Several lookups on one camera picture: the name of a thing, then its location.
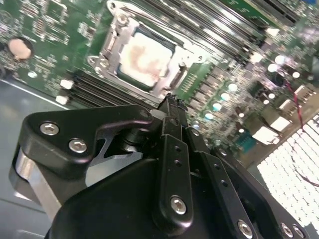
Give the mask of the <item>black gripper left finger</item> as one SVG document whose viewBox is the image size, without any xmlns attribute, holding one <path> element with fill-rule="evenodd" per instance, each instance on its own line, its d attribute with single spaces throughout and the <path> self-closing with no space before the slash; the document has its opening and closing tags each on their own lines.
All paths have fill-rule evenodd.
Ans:
<svg viewBox="0 0 319 239">
<path fill-rule="evenodd" d="M 107 151 L 120 154 L 124 144 L 132 143 L 143 155 L 139 160 L 158 163 L 154 224 L 167 236 L 185 233 L 193 222 L 193 202 L 188 146 L 176 99 L 165 97 L 159 118 L 140 105 L 28 115 L 12 162 L 21 193 L 36 198 L 45 209 L 57 202 L 54 220 L 70 198 L 90 187 L 85 177 L 95 157 Z"/>
</svg>

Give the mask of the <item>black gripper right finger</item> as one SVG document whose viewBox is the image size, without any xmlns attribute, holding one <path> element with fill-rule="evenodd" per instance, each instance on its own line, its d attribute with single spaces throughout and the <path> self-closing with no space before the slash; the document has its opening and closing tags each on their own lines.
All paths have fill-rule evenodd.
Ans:
<svg viewBox="0 0 319 239">
<path fill-rule="evenodd" d="M 263 187 L 229 150 L 209 150 L 199 131 L 189 127 L 187 107 L 176 99 L 188 142 L 191 165 L 199 171 L 216 201 L 213 224 L 221 239 L 308 239 L 297 220 Z"/>
</svg>

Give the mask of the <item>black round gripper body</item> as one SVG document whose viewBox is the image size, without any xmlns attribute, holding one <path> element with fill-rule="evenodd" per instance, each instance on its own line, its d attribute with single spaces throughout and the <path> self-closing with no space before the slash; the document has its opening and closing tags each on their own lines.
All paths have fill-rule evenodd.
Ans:
<svg viewBox="0 0 319 239">
<path fill-rule="evenodd" d="M 139 160 L 70 198 L 49 239 L 165 239 L 153 221 L 156 160 Z M 232 234 L 205 180 L 191 177 L 194 218 L 183 239 L 230 239 Z"/>
</svg>

